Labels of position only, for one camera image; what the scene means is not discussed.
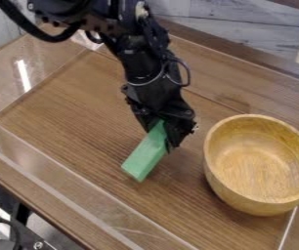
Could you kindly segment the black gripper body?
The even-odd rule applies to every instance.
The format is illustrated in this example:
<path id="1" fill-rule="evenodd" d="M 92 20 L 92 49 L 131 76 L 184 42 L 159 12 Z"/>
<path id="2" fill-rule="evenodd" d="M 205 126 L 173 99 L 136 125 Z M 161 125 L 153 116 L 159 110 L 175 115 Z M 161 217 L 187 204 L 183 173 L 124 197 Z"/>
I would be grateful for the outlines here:
<path id="1" fill-rule="evenodd" d="M 168 81 L 139 85 L 127 83 L 121 92 L 136 119 L 140 113 L 153 113 L 164 123 L 192 122 L 195 129 L 196 114 L 181 96 L 180 86 Z"/>

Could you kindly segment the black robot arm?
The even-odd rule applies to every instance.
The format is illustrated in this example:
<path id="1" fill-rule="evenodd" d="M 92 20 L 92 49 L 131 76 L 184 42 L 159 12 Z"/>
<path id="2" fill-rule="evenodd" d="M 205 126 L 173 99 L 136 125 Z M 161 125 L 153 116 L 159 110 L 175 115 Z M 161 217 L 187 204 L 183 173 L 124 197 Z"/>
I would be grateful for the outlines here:
<path id="1" fill-rule="evenodd" d="M 196 127 L 195 111 L 181 90 L 191 70 L 169 50 L 169 33 L 147 0 L 29 0 L 29 10 L 60 26 L 79 24 L 87 38 L 108 48 L 123 65 L 121 91 L 145 130 L 165 131 L 164 144 L 179 147 Z"/>

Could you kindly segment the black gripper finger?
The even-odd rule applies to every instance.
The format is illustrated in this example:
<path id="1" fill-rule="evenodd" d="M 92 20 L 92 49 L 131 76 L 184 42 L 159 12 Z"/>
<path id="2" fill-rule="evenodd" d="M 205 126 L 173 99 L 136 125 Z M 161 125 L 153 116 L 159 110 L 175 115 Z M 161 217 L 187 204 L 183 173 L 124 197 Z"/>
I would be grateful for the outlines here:
<path id="1" fill-rule="evenodd" d="M 165 122 L 164 131 L 167 135 L 167 150 L 172 151 L 176 147 L 181 145 L 188 135 L 193 133 L 193 123 L 187 120 L 181 120 L 176 124 Z"/>
<path id="2" fill-rule="evenodd" d="M 156 123 L 159 122 L 160 117 L 157 115 L 155 115 L 153 113 L 140 113 L 137 115 L 137 120 L 139 120 L 144 130 L 148 132 L 153 128 Z"/>

